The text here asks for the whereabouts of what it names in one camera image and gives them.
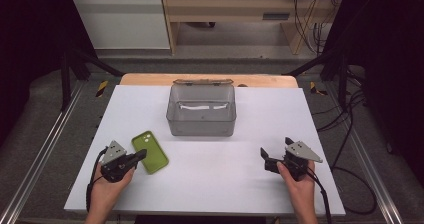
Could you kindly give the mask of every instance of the aluminum rail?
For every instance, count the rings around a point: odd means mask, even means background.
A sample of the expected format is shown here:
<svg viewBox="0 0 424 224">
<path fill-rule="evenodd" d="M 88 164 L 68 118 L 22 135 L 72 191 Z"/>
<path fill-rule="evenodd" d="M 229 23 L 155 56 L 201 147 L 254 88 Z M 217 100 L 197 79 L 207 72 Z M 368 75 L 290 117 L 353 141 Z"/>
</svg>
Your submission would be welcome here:
<svg viewBox="0 0 424 224">
<path fill-rule="evenodd" d="M 329 91 L 329 95 L 333 99 L 333 102 L 338 103 L 336 98 L 337 91 L 334 84 L 331 82 L 325 82 L 325 86 L 327 87 L 327 90 Z M 350 125 L 350 118 L 346 119 L 343 123 L 346 130 L 348 130 Z M 368 155 L 364 145 L 362 144 L 361 139 L 355 130 L 355 126 L 352 127 L 350 140 L 352 141 L 351 146 L 355 152 L 355 156 L 358 158 L 359 165 L 361 166 L 362 171 L 364 172 L 368 184 L 372 187 L 377 196 L 377 202 L 380 206 L 381 213 L 386 219 L 386 222 L 388 224 L 402 224 L 402 217 L 400 216 L 396 205 L 390 197 L 389 191 L 384 185 L 383 180 L 378 174 L 376 167 L 374 166 L 370 156 Z"/>
<path fill-rule="evenodd" d="M 83 81 L 77 81 L 77 84 L 73 90 L 73 98 L 71 100 L 71 103 L 68 105 L 67 109 L 60 112 L 55 124 L 50 130 L 50 133 L 48 134 L 43 146 L 38 152 L 37 157 L 29 168 L 24 180 L 22 181 L 12 200 L 9 202 L 8 206 L 0 216 L 1 224 L 13 224 L 17 221 L 19 214 L 21 213 L 29 195 L 31 194 L 35 183 L 41 175 L 41 172 L 43 171 L 43 168 L 46 165 L 47 160 L 49 159 L 49 156 L 54 146 L 56 145 L 60 134 L 62 133 L 63 128 L 65 127 L 84 86 L 85 83 Z"/>
</svg>

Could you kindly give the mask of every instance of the phone case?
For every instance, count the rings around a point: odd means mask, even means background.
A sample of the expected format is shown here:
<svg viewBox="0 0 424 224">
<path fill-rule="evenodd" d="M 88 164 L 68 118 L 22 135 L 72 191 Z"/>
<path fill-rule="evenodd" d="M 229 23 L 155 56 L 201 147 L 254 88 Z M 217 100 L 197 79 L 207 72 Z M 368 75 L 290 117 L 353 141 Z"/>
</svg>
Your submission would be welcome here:
<svg viewBox="0 0 424 224">
<path fill-rule="evenodd" d="M 153 174 L 168 165 L 168 157 L 151 131 L 143 132 L 134 137 L 131 142 L 136 151 L 147 150 L 146 158 L 141 160 L 147 173 Z"/>
</svg>

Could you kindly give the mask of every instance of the black curtain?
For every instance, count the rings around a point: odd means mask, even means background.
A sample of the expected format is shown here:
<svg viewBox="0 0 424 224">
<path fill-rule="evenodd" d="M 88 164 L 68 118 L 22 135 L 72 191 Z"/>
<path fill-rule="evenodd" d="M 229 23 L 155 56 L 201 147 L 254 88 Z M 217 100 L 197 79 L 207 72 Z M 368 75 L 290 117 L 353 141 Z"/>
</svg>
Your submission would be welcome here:
<svg viewBox="0 0 424 224">
<path fill-rule="evenodd" d="M 342 7 L 328 49 L 345 30 L 349 14 L 358 11 L 355 5 Z M 423 8 L 424 0 L 371 0 L 344 53 L 348 65 L 365 68 L 364 91 L 388 144 L 404 156 L 424 185 Z"/>
<path fill-rule="evenodd" d="M 30 83 L 60 69 L 75 47 L 96 57 L 72 0 L 0 0 L 0 145 L 29 98 Z M 76 57 L 72 66 L 84 71 Z"/>
</svg>

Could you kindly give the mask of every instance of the white table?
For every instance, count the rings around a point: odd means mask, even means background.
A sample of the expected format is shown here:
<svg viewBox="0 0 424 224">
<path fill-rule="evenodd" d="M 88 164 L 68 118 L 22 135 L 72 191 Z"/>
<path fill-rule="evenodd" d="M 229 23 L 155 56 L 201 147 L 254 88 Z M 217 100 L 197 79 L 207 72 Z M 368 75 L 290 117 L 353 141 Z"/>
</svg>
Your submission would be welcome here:
<svg viewBox="0 0 424 224">
<path fill-rule="evenodd" d="M 327 191 L 332 215 L 345 211 L 308 105 L 300 88 L 236 87 L 237 120 L 231 137 L 175 137 L 166 119 L 170 86 L 116 86 L 81 167 L 65 210 L 85 212 L 85 190 L 98 153 L 112 140 L 129 153 L 131 139 L 152 131 L 169 165 L 148 175 L 141 163 L 114 210 L 128 214 L 275 216 L 292 214 L 281 176 L 264 170 L 284 155 L 285 137 L 301 140 L 323 160 L 316 174 Z M 318 185 L 318 215 L 325 214 Z"/>
</svg>

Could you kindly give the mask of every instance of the hand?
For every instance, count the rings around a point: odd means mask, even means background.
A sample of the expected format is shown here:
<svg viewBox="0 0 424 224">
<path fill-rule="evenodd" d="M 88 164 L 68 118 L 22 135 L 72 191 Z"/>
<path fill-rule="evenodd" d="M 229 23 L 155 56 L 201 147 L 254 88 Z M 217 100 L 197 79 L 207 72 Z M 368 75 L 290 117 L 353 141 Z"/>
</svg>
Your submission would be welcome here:
<svg viewBox="0 0 424 224">
<path fill-rule="evenodd" d="M 299 223 L 318 223 L 314 206 L 315 181 L 308 175 L 304 175 L 301 180 L 296 182 L 290 175 L 289 170 L 281 162 L 277 162 L 277 167 L 286 182 L 290 201 Z M 315 171 L 315 163 L 313 161 L 308 162 L 308 167 Z"/>
<path fill-rule="evenodd" d="M 100 168 L 101 165 L 97 164 L 94 180 L 102 176 Z M 94 183 L 86 224 L 105 223 L 122 190 L 131 182 L 134 170 L 135 167 L 130 169 L 119 182 L 110 183 L 102 177 Z"/>
</svg>

